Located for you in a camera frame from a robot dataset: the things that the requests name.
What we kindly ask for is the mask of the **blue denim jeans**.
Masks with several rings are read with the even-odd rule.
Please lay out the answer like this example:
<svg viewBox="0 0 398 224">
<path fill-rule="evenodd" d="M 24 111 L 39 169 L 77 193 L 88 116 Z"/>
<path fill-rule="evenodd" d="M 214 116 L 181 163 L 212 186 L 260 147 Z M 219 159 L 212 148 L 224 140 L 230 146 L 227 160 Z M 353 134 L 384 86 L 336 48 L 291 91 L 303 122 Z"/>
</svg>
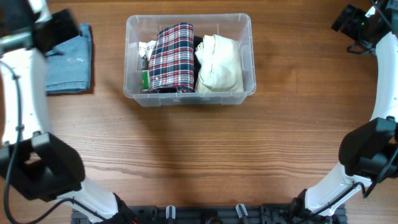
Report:
<svg viewBox="0 0 398 224">
<path fill-rule="evenodd" d="M 92 47 L 91 27 L 83 22 L 76 37 L 56 45 L 45 54 L 48 62 L 45 88 L 48 94 L 80 93 L 90 89 Z"/>
</svg>

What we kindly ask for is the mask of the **white printed t-shirt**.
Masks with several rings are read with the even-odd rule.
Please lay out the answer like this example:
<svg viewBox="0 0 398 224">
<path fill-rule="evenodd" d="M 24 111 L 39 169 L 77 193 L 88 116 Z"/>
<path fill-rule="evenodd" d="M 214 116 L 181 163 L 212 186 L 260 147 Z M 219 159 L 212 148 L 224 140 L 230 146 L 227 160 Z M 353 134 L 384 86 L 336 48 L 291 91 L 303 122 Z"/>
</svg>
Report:
<svg viewBox="0 0 398 224">
<path fill-rule="evenodd" d="M 141 63 L 142 73 L 142 90 L 149 91 L 150 88 L 150 76 L 149 76 L 149 60 L 152 55 L 152 51 L 156 44 L 155 40 L 150 42 L 139 42 L 139 56 Z"/>
</svg>

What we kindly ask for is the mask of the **clear plastic storage bin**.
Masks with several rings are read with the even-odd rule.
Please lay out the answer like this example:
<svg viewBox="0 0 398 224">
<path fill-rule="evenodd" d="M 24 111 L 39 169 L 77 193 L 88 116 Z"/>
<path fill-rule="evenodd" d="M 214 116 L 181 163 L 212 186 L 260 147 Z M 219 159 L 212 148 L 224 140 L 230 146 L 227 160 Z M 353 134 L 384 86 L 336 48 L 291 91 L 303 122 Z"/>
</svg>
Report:
<svg viewBox="0 0 398 224">
<path fill-rule="evenodd" d="M 256 87 L 247 14 L 127 20 L 123 92 L 141 106 L 240 105 Z"/>
</svg>

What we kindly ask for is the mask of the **red plaid shirt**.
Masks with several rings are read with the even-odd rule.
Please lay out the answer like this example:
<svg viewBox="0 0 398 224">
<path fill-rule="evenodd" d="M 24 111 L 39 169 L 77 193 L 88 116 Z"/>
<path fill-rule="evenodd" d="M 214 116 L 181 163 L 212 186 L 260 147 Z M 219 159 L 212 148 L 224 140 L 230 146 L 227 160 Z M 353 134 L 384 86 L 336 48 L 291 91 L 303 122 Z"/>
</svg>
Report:
<svg viewBox="0 0 398 224">
<path fill-rule="evenodd" d="M 149 91 L 193 91 L 193 25 L 187 22 L 160 31 L 149 60 Z"/>
</svg>

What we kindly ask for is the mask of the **cream cloth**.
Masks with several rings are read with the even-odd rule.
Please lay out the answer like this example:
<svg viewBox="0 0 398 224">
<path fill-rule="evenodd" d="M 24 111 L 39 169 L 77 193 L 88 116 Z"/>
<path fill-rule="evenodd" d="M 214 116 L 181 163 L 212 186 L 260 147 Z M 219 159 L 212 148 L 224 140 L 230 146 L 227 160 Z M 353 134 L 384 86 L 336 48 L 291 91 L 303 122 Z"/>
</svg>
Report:
<svg viewBox="0 0 398 224">
<path fill-rule="evenodd" d="M 242 92 L 243 75 L 239 44 L 220 35 L 205 35 L 195 49 L 201 68 L 195 92 Z"/>
</svg>

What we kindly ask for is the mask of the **black garment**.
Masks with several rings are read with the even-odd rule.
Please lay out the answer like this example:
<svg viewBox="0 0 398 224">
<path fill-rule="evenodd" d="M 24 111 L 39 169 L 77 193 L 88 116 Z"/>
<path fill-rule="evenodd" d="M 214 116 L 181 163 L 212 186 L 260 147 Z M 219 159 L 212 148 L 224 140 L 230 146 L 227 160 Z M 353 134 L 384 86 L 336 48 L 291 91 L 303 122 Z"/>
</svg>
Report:
<svg viewBox="0 0 398 224">
<path fill-rule="evenodd" d="M 199 44 L 203 42 L 203 38 L 199 36 L 194 36 L 193 37 L 193 77 L 194 77 L 194 82 L 193 82 L 193 91 L 195 91 L 196 85 L 197 85 L 197 80 L 198 80 L 198 74 L 201 69 L 201 64 L 198 61 L 198 58 L 195 54 L 196 48 L 199 46 Z"/>
</svg>

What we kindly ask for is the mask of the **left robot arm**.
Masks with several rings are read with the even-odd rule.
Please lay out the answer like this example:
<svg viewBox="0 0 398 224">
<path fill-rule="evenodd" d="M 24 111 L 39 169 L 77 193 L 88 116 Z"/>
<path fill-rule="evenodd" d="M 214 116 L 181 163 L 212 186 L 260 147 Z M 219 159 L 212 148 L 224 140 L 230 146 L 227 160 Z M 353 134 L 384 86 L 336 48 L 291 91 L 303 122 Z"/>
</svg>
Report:
<svg viewBox="0 0 398 224">
<path fill-rule="evenodd" d="M 3 204 L 15 223 L 9 191 L 27 200 L 66 204 L 92 223 L 137 223 L 135 213 L 115 193 L 87 178 L 77 151 L 51 129 L 45 81 L 48 60 L 59 56 L 58 71 L 71 67 L 69 50 L 57 45 L 81 37 L 83 66 L 91 67 L 92 44 L 67 9 L 51 13 L 45 1 L 1 2 L 1 80 L 5 122 L 1 148 Z"/>
</svg>

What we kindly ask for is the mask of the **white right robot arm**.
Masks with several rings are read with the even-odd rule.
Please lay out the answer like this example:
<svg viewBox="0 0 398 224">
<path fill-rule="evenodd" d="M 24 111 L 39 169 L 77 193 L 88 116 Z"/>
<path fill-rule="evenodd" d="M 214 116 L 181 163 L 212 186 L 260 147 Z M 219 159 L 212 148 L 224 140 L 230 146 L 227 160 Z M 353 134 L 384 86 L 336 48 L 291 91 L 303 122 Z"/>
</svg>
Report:
<svg viewBox="0 0 398 224">
<path fill-rule="evenodd" d="M 376 101 L 370 121 L 343 138 L 337 165 L 292 200 L 287 217 L 297 223 L 328 222 L 357 192 L 367 198 L 397 178 L 397 1 L 371 1 L 369 11 L 347 5 L 331 28 L 354 40 L 349 53 L 376 56 Z"/>
</svg>

